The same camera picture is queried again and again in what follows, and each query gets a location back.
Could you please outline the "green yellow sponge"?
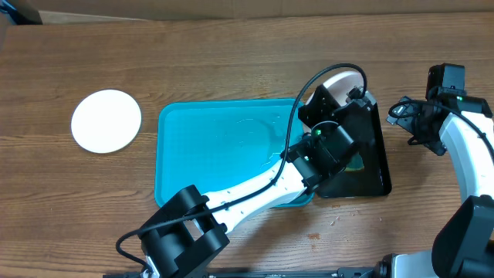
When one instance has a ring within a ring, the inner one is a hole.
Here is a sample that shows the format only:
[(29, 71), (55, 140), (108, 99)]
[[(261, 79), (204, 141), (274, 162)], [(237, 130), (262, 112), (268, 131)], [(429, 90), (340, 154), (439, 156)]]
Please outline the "green yellow sponge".
[(345, 167), (345, 172), (353, 171), (363, 171), (364, 170), (364, 160), (359, 153), (356, 153), (348, 162)]

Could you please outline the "white plate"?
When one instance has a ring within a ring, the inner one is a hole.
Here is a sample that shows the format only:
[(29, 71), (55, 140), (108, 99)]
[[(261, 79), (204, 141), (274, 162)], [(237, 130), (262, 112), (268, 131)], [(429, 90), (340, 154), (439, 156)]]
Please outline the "white plate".
[(138, 102), (120, 90), (100, 90), (83, 99), (73, 112), (70, 130), (75, 142), (96, 154), (126, 147), (142, 121)]
[(329, 91), (333, 98), (327, 105), (328, 111), (332, 111), (346, 105), (347, 94), (354, 87), (363, 86), (364, 79), (360, 73), (348, 70), (332, 76), (323, 82), (322, 85)]

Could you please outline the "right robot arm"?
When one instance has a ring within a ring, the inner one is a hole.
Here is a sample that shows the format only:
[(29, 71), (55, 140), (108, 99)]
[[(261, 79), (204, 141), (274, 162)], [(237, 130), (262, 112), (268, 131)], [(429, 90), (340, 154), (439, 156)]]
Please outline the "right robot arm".
[(493, 275), (493, 113), (465, 90), (465, 67), (432, 66), (424, 100), (402, 97), (387, 122), (411, 134), (410, 145), (449, 154), (461, 206), (428, 251), (389, 254), (367, 277), (491, 277)]

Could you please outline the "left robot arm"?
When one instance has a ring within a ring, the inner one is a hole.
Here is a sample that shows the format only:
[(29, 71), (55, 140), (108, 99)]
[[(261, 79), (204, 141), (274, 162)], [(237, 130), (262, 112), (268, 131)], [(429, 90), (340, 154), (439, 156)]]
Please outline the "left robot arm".
[(269, 170), (234, 187), (201, 193), (194, 185), (178, 191), (140, 228), (146, 256), (142, 277), (195, 277), (229, 243), (228, 233), (267, 209), (318, 192), (363, 154), (372, 131), (357, 126), (370, 117), (376, 100), (354, 87), (340, 104), (320, 85), (299, 109), (311, 134), (281, 153)]

